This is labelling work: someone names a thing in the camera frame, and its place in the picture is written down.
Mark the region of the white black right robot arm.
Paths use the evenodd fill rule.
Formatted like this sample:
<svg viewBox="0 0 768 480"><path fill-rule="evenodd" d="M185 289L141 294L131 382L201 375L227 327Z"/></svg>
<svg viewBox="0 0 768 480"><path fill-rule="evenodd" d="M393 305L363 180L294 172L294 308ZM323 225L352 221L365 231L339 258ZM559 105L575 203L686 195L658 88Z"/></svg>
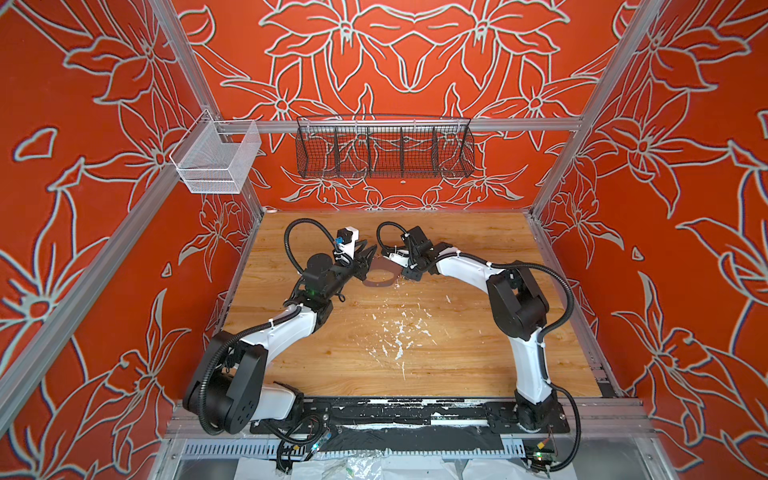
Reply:
<svg viewBox="0 0 768 480"><path fill-rule="evenodd" d="M528 432L544 428L557 411L559 391L548 371L545 337L564 325L575 309L568 282L545 265L491 262L451 244L434 243L420 227L407 230L385 221L377 226L376 239L383 257L399 265L403 277L443 275L488 295L493 321L508 337L514 356L518 424ZM563 314L552 324L547 322L550 305L533 271L549 275L566 294Z"/></svg>

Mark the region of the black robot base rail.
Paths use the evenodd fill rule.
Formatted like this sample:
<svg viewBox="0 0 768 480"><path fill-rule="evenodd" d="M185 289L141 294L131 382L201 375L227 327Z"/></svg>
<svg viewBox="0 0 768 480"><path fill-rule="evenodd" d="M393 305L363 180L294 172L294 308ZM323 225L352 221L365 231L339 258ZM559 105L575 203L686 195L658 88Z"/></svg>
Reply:
<svg viewBox="0 0 768 480"><path fill-rule="evenodd" d="M267 470L287 473L301 462L427 456L442 460L519 460L545 472L567 466L583 437L581 418L568 400L550 404L539 426L506 397L309 396L296 415L270 430L252 421L236 434L207 436L186 411L175 414L157 479L204 472L233 472L238 460L264 460Z"/></svg>

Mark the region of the aluminium frame corner post right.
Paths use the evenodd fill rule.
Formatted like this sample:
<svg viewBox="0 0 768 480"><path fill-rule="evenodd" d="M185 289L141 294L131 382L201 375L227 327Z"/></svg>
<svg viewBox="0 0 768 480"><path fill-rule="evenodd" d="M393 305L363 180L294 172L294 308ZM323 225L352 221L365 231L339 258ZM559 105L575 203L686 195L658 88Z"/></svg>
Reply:
<svg viewBox="0 0 768 480"><path fill-rule="evenodd" d="M621 75L627 70L633 54L637 51L640 41L659 13L662 4L663 1L658 0L640 2L638 10L618 41L615 52L585 106L578 127L571 133L553 167L549 170L547 178L529 210L532 218L540 219L542 217L543 211L554 196L559 182L566 175L566 170L587 139Z"/></svg>

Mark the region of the aluminium frame corner post left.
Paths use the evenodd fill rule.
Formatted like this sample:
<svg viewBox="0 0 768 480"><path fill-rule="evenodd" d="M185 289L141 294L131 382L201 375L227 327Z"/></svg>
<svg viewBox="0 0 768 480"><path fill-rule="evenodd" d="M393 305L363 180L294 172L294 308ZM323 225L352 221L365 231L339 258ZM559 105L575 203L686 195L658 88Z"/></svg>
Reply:
<svg viewBox="0 0 768 480"><path fill-rule="evenodd" d="M193 49L182 29L181 21L176 14L173 4L170 1L153 1L151 6L158 25L165 34L179 68L184 74L187 84L200 108L200 113L195 116L194 122L204 109L208 109L215 120L225 120L202 69L195 58ZM239 194L244 196L251 215L256 219L261 219L263 217L263 210L254 187L249 181L249 176Z"/></svg>

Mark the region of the aluminium horizontal back rail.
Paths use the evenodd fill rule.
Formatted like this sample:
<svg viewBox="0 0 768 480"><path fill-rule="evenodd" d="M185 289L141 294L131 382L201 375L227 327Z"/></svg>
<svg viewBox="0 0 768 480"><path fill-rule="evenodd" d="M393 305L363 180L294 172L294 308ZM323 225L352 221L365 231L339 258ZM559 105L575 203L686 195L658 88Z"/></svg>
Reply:
<svg viewBox="0 0 768 480"><path fill-rule="evenodd" d="M295 120L223 120L217 121L217 127L225 134L245 134L250 127L255 127L261 134L294 133L300 127L319 128L384 128L384 127L469 127L473 132L525 132L525 131L577 131L581 126L579 117L568 118L431 118L404 117L392 119L295 119Z"/></svg>

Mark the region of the clear acrylic basket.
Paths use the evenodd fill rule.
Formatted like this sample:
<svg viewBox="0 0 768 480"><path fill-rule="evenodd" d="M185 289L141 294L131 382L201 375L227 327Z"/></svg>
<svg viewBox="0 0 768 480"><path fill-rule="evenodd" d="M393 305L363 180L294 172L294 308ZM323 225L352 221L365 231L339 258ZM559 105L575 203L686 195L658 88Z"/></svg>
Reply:
<svg viewBox="0 0 768 480"><path fill-rule="evenodd" d="M262 145L255 121L215 120L204 109L170 154L194 194L239 194Z"/></svg>

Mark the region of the aluminium frame corner post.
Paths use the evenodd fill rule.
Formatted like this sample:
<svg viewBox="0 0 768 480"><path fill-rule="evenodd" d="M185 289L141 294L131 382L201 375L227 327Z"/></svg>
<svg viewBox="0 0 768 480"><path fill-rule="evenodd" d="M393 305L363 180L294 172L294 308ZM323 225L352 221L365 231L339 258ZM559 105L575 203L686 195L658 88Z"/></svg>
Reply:
<svg viewBox="0 0 768 480"><path fill-rule="evenodd" d="M571 133L553 167L549 170L547 178L529 210L532 218L540 219L542 217L543 211L554 196L559 182L566 175L566 170L587 139L621 75L627 70L633 54L637 51L640 41L659 13L662 4L663 1L658 0L640 2L638 10L618 41L615 52L585 106L578 127Z"/></svg>
<svg viewBox="0 0 768 480"><path fill-rule="evenodd" d="M182 29L181 21L176 14L173 4L170 1L153 1L151 6L158 25L165 34L179 68L184 74L187 84L200 108L200 113L195 116L194 122L204 109L208 109L215 120L225 120L202 69L195 58L193 49ZM251 215L256 219L261 219L263 217L263 210L254 187L249 181L249 176L239 194L244 196Z"/></svg>

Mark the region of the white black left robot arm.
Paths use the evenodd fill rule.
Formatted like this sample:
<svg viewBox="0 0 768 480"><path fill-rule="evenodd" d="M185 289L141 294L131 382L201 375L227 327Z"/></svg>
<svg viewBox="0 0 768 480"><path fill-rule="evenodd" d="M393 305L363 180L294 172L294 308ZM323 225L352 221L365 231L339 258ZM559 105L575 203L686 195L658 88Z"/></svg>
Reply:
<svg viewBox="0 0 768 480"><path fill-rule="evenodd" d="M331 244L329 253L312 255L304 266L290 245L293 229L317 227ZM284 232L289 261L299 274L285 310L255 327L232 334L222 331L209 342L183 397L183 407L195 414L209 435L241 432L253 422L295 423L303 394L297 389L265 383L268 365L294 343L309 337L330 317L335 298L343 300L346 283L364 280L377 247L368 246L353 227L336 234L310 218L292 221Z"/></svg>

